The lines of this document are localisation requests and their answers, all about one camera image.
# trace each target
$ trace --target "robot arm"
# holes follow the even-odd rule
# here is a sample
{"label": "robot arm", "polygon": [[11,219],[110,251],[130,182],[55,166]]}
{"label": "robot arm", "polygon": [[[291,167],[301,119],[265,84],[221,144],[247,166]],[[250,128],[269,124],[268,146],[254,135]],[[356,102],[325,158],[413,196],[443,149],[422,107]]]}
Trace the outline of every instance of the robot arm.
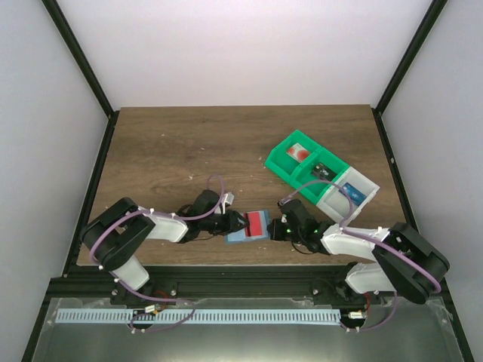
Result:
{"label": "robot arm", "polygon": [[336,287],[345,299],[351,299],[354,293],[396,291],[411,302],[423,304],[435,290],[433,282],[413,266],[364,237],[396,250],[438,282],[449,269],[446,258],[407,224],[397,222],[390,229],[342,229],[338,224],[317,222],[300,200],[279,206],[283,216],[269,225],[271,239],[302,244],[313,253],[347,254],[373,261],[348,265]]}
{"label": "robot arm", "polygon": [[111,272],[131,289],[140,290],[148,282],[149,274],[134,253],[145,239],[184,244],[195,240],[202,231],[212,235],[226,235],[247,227],[248,221],[240,213],[227,210],[233,202],[231,193],[223,195],[214,213],[196,219],[197,215],[212,210],[219,200],[220,196],[216,192],[205,189],[192,205],[182,207],[177,214],[160,214],[139,207],[130,198],[122,198],[90,222],[82,230],[80,238],[91,250],[115,222],[130,213],[142,211],[112,230],[94,251],[102,270]]}

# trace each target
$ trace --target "black metal frame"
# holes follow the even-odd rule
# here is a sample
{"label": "black metal frame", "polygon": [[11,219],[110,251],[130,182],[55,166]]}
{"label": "black metal frame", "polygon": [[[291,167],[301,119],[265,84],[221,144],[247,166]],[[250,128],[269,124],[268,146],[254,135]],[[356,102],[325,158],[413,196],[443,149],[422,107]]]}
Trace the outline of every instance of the black metal frame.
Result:
{"label": "black metal frame", "polygon": [[[57,26],[60,34],[70,49],[80,70],[91,86],[94,95],[103,108],[108,118],[106,131],[97,156],[94,171],[89,182],[88,190],[82,205],[81,214],[78,219],[75,233],[72,239],[69,255],[63,268],[62,278],[53,278],[49,284],[44,302],[40,308],[35,326],[26,347],[23,360],[32,360],[38,337],[43,327],[48,305],[52,298],[108,298],[115,289],[115,283],[107,273],[101,273],[92,266],[76,265],[78,252],[81,246],[79,232],[87,225],[91,213],[94,198],[99,185],[100,176],[106,160],[112,135],[115,130],[115,123],[119,111],[114,112],[110,103],[97,80],[94,71],[88,63],[79,43],[63,16],[60,6],[56,0],[42,0],[52,20]],[[404,78],[407,70],[417,55],[422,43],[429,34],[447,0],[433,0],[423,18],[413,40],[408,46],[401,62],[396,69],[394,76],[388,84],[376,109],[373,109],[374,120],[380,134],[384,152],[389,163],[389,168],[395,182],[399,199],[404,211],[406,221],[417,229],[411,206],[406,195],[401,175],[398,171],[395,157],[391,150],[386,130],[384,128],[382,115],[387,108],[389,101],[395,94],[399,84]],[[347,308],[350,303],[341,302],[334,304],[333,295],[328,291],[313,296],[312,291],[317,288],[324,290],[324,284],[333,283],[334,279],[342,270],[342,265],[324,266],[265,266],[265,267],[147,267],[149,274],[159,280],[172,281],[177,285],[177,296],[180,298],[207,298],[207,297],[294,297],[302,298],[312,296],[315,304],[331,304],[339,308]],[[445,306],[453,315],[453,327],[460,344],[460,349],[466,361],[474,360],[469,349],[468,342],[461,327],[459,318],[454,308],[448,286],[445,281],[442,283],[440,294],[445,301]]]}

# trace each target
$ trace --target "green tray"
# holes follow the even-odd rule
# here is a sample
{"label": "green tray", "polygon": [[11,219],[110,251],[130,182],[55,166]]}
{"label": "green tray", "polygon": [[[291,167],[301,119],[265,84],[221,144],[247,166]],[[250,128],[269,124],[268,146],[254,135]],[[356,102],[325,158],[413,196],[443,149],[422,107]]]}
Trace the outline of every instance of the green tray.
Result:
{"label": "green tray", "polygon": [[[302,162],[297,162],[287,154],[287,150],[295,143],[299,143],[310,152],[309,157]],[[286,183],[294,189],[297,189],[304,183],[317,179],[311,172],[319,162],[337,174],[332,182],[336,182],[349,168],[347,163],[332,152],[320,146],[303,132],[295,130],[270,152],[269,157],[265,161],[265,165]],[[329,187],[329,185],[318,183],[302,189],[300,193],[313,204],[317,204]]]}

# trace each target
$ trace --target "compartment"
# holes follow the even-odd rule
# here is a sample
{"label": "compartment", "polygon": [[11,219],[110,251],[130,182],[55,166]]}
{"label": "compartment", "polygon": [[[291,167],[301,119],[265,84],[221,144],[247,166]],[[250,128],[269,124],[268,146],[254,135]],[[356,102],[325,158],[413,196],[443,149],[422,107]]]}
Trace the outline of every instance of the compartment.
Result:
{"label": "compartment", "polygon": [[287,150],[295,143],[299,143],[303,148],[307,149],[307,151],[310,152],[310,156],[312,156],[317,149],[321,148],[318,143],[308,138],[299,130],[296,130],[270,152],[265,165],[287,183],[289,183],[289,179],[293,175],[295,169],[300,165],[300,162],[287,154]]}
{"label": "compartment", "polygon": [[[353,204],[354,211],[349,218],[349,221],[359,215],[362,208],[379,190],[378,185],[352,167],[350,167],[335,183],[340,186],[350,183],[355,189],[365,195],[365,199],[360,205],[357,206],[356,204]],[[333,186],[323,195],[317,203],[317,207],[329,215],[329,217],[335,222],[340,222],[342,218],[349,213],[349,202],[347,201],[346,196]]]}
{"label": "compartment", "polygon": [[[332,182],[336,182],[340,176],[349,168],[349,165],[338,158],[336,155],[321,147],[314,155],[310,155],[304,162],[299,166],[300,171],[296,172],[295,180],[299,184],[297,187],[318,179],[316,176],[312,175],[312,169],[319,162],[323,163],[325,166],[330,168],[337,175],[334,177]],[[300,191],[302,195],[308,198],[313,204],[317,204],[322,195],[331,186],[324,183],[316,183],[314,185],[307,186]]]}

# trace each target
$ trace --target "red block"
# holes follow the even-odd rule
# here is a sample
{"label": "red block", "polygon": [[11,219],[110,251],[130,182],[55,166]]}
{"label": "red block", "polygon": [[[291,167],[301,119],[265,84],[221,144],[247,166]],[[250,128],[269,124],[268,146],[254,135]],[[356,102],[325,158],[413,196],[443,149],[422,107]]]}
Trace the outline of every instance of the red block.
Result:
{"label": "red block", "polygon": [[260,211],[256,211],[254,213],[248,213],[248,221],[250,222],[250,226],[247,227],[248,235],[247,236],[261,236],[263,235],[262,230],[262,220],[260,218]]}

